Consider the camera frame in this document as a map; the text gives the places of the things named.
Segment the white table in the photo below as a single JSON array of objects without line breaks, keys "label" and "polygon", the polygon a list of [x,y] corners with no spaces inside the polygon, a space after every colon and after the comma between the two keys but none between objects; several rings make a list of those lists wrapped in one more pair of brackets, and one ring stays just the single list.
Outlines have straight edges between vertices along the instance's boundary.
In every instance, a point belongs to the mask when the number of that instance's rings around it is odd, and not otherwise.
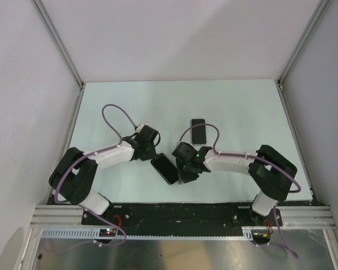
[{"label": "white table", "polygon": [[[219,128],[221,150],[271,145],[298,168],[295,179],[303,190],[288,199],[312,199],[273,80],[87,83],[71,146],[85,151],[118,142],[101,117],[101,108],[108,103],[124,108],[136,124],[148,122],[157,129],[162,136],[157,153],[165,153],[174,163],[171,152],[192,118],[204,118]],[[107,108],[106,117],[122,136],[133,134],[119,110]],[[207,127],[207,145],[215,136]],[[185,139],[190,142],[190,133]],[[150,161],[122,163],[97,173],[93,188],[118,203],[252,201],[259,191],[250,176],[228,172],[203,173],[194,182],[169,186]]]}]

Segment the robotic arm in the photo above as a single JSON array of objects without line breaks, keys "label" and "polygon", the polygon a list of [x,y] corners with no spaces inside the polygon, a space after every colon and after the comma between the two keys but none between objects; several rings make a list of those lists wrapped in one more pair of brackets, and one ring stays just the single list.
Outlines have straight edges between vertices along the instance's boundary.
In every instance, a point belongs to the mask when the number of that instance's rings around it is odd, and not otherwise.
[{"label": "robotic arm", "polygon": [[154,140],[159,132],[147,123],[140,124],[135,131],[132,136],[124,137],[120,145],[107,151],[99,150],[90,155],[76,147],[68,149],[49,179],[50,186],[56,189],[70,166],[83,159],[74,167],[78,170],[77,173],[71,171],[68,174],[59,192],[72,205],[81,205],[101,215],[111,203],[101,194],[91,190],[96,171],[125,161],[150,160],[157,155]]},{"label": "robotic arm", "polygon": [[197,151],[192,145],[179,142],[172,154],[176,158],[180,183],[195,181],[203,172],[218,170],[251,176],[261,189],[250,208],[251,219],[258,224],[263,222],[278,201],[286,200],[292,185],[284,174],[273,167],[269,168],[260,159],[271,162],[291,177],[297,173],[297,168],[291,162],[268,145],[262,145],[257,151],[218,155],[212,147],[203,146]]}]

